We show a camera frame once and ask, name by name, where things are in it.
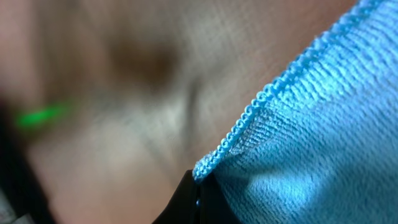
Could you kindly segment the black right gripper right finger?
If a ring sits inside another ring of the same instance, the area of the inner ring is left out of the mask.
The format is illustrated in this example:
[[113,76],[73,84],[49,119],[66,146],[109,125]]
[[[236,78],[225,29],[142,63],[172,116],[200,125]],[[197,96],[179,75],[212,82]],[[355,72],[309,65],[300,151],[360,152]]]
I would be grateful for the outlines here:
[[199,224],[240,224],[213,173],[200,184]]

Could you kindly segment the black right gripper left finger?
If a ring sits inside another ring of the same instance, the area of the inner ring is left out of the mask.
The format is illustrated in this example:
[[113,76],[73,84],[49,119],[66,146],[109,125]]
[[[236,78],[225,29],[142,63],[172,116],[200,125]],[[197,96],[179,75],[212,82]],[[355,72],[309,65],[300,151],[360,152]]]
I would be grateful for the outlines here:
[[187,170],[168,204],[153,224],[194,224],[197,223],[198,186],[192,170]]

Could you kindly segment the blue microfiber cloth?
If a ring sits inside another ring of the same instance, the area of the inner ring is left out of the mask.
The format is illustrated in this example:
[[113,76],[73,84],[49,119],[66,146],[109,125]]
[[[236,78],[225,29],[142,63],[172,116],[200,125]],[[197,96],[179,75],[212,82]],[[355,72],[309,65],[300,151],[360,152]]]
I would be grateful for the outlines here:
[[397,222],[397,1],[360,1],[248,105],[193,177],[243,223]]

